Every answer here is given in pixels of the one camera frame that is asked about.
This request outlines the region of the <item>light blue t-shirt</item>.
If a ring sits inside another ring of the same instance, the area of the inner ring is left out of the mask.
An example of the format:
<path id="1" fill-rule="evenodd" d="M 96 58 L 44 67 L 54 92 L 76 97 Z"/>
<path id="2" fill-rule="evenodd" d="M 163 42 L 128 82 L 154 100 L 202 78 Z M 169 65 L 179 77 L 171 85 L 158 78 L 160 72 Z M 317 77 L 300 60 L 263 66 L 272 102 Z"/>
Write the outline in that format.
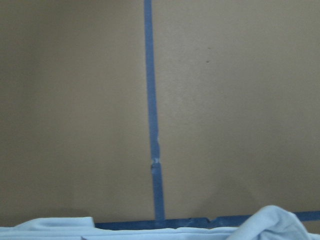
<path id="1" fill-rule="evenodd" d="M 275 205 L 253 215 L 94 223 L 92 217 L 36 218 L 1 227 L 2 240 L 318 240 L 301 219 L 316 212 L 289 212 Z"/>

